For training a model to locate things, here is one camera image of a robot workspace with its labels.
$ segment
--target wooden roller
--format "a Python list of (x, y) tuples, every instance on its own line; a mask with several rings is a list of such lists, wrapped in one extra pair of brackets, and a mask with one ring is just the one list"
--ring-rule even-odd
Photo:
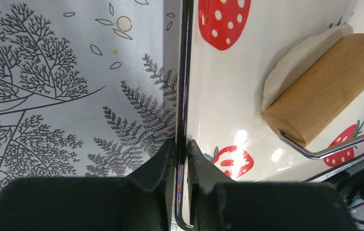
[(364, 34), (342, 38), (264, 113), (306, 147), (364, 90)]

